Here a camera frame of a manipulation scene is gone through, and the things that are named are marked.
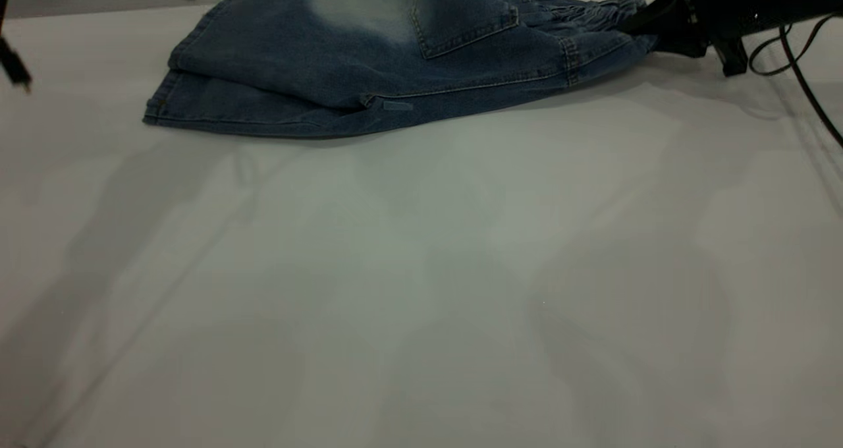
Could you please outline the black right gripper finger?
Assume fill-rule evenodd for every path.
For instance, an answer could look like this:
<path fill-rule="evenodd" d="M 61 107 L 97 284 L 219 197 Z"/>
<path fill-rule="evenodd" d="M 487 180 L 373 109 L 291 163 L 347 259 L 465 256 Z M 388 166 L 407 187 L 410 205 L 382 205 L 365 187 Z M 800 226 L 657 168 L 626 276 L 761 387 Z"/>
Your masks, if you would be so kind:
<path fill-rule="evenodd" d="M 698 59 L 707 54 L 709 40 L 705 36 L 698 36 L 694 32 L 668 32 L 659 34 L 653 50 L 657 53 L 666 53 Z"/>
<path fill-rule="evenodd" d="M 654 0 L 619 24 L 629 36 L 695 38 L 688 0 Z"/>

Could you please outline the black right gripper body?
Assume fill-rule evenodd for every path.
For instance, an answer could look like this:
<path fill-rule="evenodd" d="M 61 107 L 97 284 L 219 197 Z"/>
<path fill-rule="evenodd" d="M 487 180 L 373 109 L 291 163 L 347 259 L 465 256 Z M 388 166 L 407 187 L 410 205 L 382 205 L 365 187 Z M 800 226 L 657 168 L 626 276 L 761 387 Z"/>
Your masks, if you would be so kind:
<path fill-rule="evenodd" d="M 791 24 L 786 13 L 788 0 L 690 1 L 728 78 L 744 74 L 749 68 L 744 37 Z"/>

